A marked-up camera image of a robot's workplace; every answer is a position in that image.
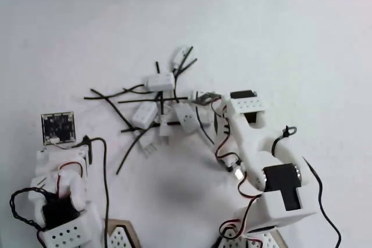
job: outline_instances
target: white table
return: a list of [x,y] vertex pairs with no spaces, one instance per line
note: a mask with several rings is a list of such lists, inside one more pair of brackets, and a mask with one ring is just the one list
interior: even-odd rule
[[[198,134],[146,158],[104,101],[167,67],[181,45],[199,59],[180,78],[191,89],[255,89],[272,126],[297,125],[297,141],[324,182],[324,207],[342,247],[369,241],[372,0],[0,0],[0,183],[3,247],[39,247],[14,220],[9,197],[33,177],[41,113],[74,111],[78,138],[109,148],[110,216],[130,220],[143,247],[210,247],[219,224],[246,204]],[[125,96],[121,99],[136,98]],[[126,115],[136,105],[121,105]],[[103,213],[102,148],[90,185]],[[30,213],[26,198],[17,202]],[[333,247],[319,214],[283,229],[290,247]]]

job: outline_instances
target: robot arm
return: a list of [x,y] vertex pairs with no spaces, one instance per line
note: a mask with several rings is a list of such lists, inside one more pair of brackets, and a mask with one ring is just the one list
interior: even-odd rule
[[[232,156],[223,158],[230,171],[246,172],[246,180],[259,196],[249,208],[237,211],[244,222],[246,236],[295,223],[317,212],[317,185],[292,139],[268,127],[264,103],[255,92],[232,92],[220,105],[216,150],[228,138],[219,154],[236,152],[241,165]],[[275,157],[271,148],[275,142]]]

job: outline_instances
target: black cable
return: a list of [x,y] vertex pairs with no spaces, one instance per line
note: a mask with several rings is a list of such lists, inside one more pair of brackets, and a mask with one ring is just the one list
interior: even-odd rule
[[205,129],[203,127],[203,123],[200,120],[199,109],[198,109],[197,106],[195,107],[195,111],[196,111],[196,117],[199,121],[200,128],[202,129],[202,131],[203,131],[204,135],[207,137],[207,139],[211,142],[211,144],[214,145],[214,141],[210,138],[210,136],[207,134],[207,132],[205,131]]
[[177,79],[177,77],[180,75],[180,71],[181,71],[182,67],[184,67],[184,64],[185,64],[185,62],[186,62],[186,60],[187,60],[188,56],[190,55],[190,53],[191,53],[191,51],[192,51],[193,48],[194,48],[193,46],[191,46],[191,47],[189,48],[189,50],[188,50],[187,53],[185,54],[183,60],[181,61],[181,64],[180,64],[180,66],[178,67],[178,70],[177,70],[176,74],[174,75],[176,79]]
[[271,154],[275,157],[275,147],[277,146],[278,142],[281,139],[284,139],[284,138],[287,138],[289,136],[294,135],[295,133],[297,133],[297,127],[295,127],[295,126],[292,126],[292,127],[285,126],[285,129],[283,130],[283,134],[273,142],[273,145],[271,146]]
[[[273,145],[271,147],[271,154],[275,157],[275,147],[276,145],[278,144],[278,142],[283,139],[283,138],[287,138],[291,135],[294,135],[295,133],[297,132],[297,127],[288,127],[288,126],[285,126],[285,129],[283,130],[283,135],[280,136],[279,138],[277,138],[274,142],[273,142]],[[315,169],[313,168],[312,165],[310,165],[310,163],[303,157],[304,161],[306,162],[306,164],[309,166],[309,169],[310,171],[312,172],[312,174],[314,175],[316,181],[318,182],[319,184],[319,195],[318,195],[318,202],[319,202],[319,207],[320,207],[320,211],[322,213],[322,215],[324,216],[325,220],[327,220],[327,222],[331,225],[331,227],[335,230],[335,232],[337,233],[337,236],[338,236],[338,240],[337,240],[337,243],[336,243],[336,246],[335,248],[339,248],[340,244],[341,244],[341,233],[339,232],[338,228],[335,226],[335,224],[333,224],[333,222],[330,220],[330,218],[327,216],[326,212],[324,211],[324,208],[323,208],[323,204],[321,202],[321,196],[323,194],[323,183],[318,175],[318,173],[316,173]]]
[[[187,100],[188,97],[178,97],[178,100]],[[163,98],[163,101],[174,101],[175,98]],[[125,101],[118,101],[118,104],[125,104],[125,103],[137,103],[137,102],[160,102],[157,98],[154,99],[137,99],[137,100],[125,100]]]
[[112,94],[112,95],[106,95],[106,96],[103,96],[103,97],[84,97],[84,100],[101,100],[101,99],[105,99],[105,98],[112,98],[112,97],[120,96],[120,95],[125,94],[125,93],[128,93],[128,92],[136,93],[136,94],[148,94],[148,93],[152,93],[152,92],[137,92],[137,91],[133,91],[134,89],[136,89],[138,87],[144,87],[144,86],[145,86],[144,84],[138,84],[138,85],[135,85],[134,87],[131,87],[129,89],[123,88],[124,91],[120,91],[120,92],[115,93],[115,94]]
[[[156,71],[160,74],[159,62],[156,62]],[[160,92],[160,115],[164,114],[163,91]]]
[[313,166],[310,165],[310,163],[305,158],[303,158],[303,159],[305,160],[306,164],[309,166],[310,171],[313,173],[313,175],[315,176],[315,179],[317,180],[317,182],[319,184],[318,202],[319,202],[320,211],[321,211],[322,215],[324,216],[324,218],[327,220],[327,222],[331,225],[331,227],[337,233],[338,240],[337,240],[335,248],[339,248],[339,245],[341,244],[341,233],[339,232],[339,230],[335,226],[335,224],[333,224],[333,222],[330,220],[330,218],[326,215],[326,212],[324,211],[324,208],[323,208],[323,204],[321,202],[321,196],[323,194],[323,183],[322,183],[318,173],[316,173],[315,169],[313,168]]
[[128,157],[128,155],[129,155],[129,153],[130,153],[130,151],[132,150],[132,148],[135,146],[135,144],[142,138],[142,136],[143,135],[145,135],[145,133],[148,131],[148,129],[146,129],[146,130],[143,130],[135,139],[134,139],[134,141],[132,142],[132,144],[130,145],[130,147],[128,148],[128,150],[127,150],[127,153],[124,155],[124,158],[122,159],[122,161],[121,161],[121,163],[120,163],[120,165],[119,165],[119,167],[117,168],[117,171],[116,171],[116,175],[118,175],[119,174],[119,172],[120,172],[120,170],[121,170],[121,168],[122,168],[122,166],[123,166],[123,164],[124,164],[124,162],[126,161],[126,159],[127,159],[127,157]]
[[[105,248],[108,248],[107,243],[107,233],[108,233],[108,222],[109,222],[109,207],[110,207],[110,197],[109,197],[109,188],[107,185],[107,173],[106,173],[106,161],[107,161],[107,143],[103,138],[92,138],[89,140],[90,142],[93,141],[101,141],[103,143],[103,183],[105,184],[105,194],[106,194],[106,213],[105,213],[105,229],[104,229],[104,238],[105,238]],[[77,145],[74,145],[74,148],[77,148],[82,145],[86,145],[86,141],[81,142]]]
[[39,241],[39,243],[40,243],[40,245],[42,246],[42,248],[47,248],[47,246],[45,245],[45,243],[44,243],[44,241],[42,241],[42,239],[41,239],[41,237],[40,237],[40,232],[41,231],[37,231],[37,233],[36,233],[36,238],[37,238],[37,240]]
[[192,62],[190,62],[187,66],[185,66],[183,69],[180,70],[180,72],[178,73],[178,76],[181,75],[183,72],[185,72],[187,69],[189,69],[192,65],[195,64],[195,62],[197,62],[198,59],[195,58]]
[[[167,125],[169,126],[178,126],[178,125],[181,125],[181,123],[179,121],[170,121],[167,123]],[[160,127],[160,123],[153,123],[150,125],[149,128],[155,128],[155,127]],[[142,130],[142,128],[140,127],[134,127],[133,129],[129,128],[129,129],[124,129],[124,130],[121,130],[121,133],[126,133],[126,132],[134,132],[134,131],[137,131],[137,130]]]
[[28,220],[28,219],[24,218],[24,217],[20,216],[16,211],[16,204],[15,204],[16,196],[19,195],[19,194],[22,194],[22,193],[32,192],[32,191],[42,194],[45,197],[45,200],[46,200],[47,203],[57,199],[56,194],[48,192],[43,188],[28,187],[28,188],[23,188],[21,190],[15,191],[10,196],[9,205],[10,205],[10,208],[12,209],[12,214],[13,214],[15,219],[18,219],[18,220],[26,223],[27,225],[30,225],[30,226],[34,227],[38,231],[44,231],[45,228],[42,228],[41,226],[39,226],[39,224],[37,224],[34,220]]
[[[99,93],[97,90],[94,90],[91,88],[91,91],[96,93],[97,95],[101,96],[101,97],[104,97],[101,93]],[[133,125],[123,116],[123,114],[119,111],[119,109],[111,102],[111,100],[109,98],[103,98],[104,100],[106,100],[108,102],[108,104],[111,105],[111,107],[113,107],[113,109],[116,111],[116,113],[120,116],[120,118],[130,127],[130,128],[133,128]]]

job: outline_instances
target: white plastic connector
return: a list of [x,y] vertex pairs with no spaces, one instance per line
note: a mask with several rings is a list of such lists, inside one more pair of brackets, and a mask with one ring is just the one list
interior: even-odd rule
[[[134,131],[134,135],[138,136],[141,132]],[[155,134],[152,131],[148,131],[139,139],[139,144],[147,155],[151,155],[157,150],[155,146]]]
[[159,136],[170,136],[171,134],[172,129],[168,126],[166,119],[163,117],[160,122]]
[[174,89],[173,73],[160,73],[148,77],[146,87],[150,91],[166,91]]
[[190,134],[199,128],[198,118],[189,104],[177,103],[174,105],[174,110],[186,133]]
[[173,69],[178,69],[179,66],[181,65],[181,62],[182,60],[184,60],[186,54],[188,53],[188,51],[190,50],[190,47],[187,46],[187,47],[184,47],[184,48],[181,48],[176,56],[174,57],[173,61],[172,61],[172,66],[173,66]]
[[143,102],[135,112],[132,122],[142,129],[149,128],[158,113],[158,106],[155,102]]

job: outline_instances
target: black circuit board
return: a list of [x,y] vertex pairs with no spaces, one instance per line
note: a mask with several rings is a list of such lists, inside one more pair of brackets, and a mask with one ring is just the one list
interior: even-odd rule
[[42,140],[44,145],[50,145],[52,138],[59,138],[59,142],[75,142],[74,113],[48,113],[41,115]]

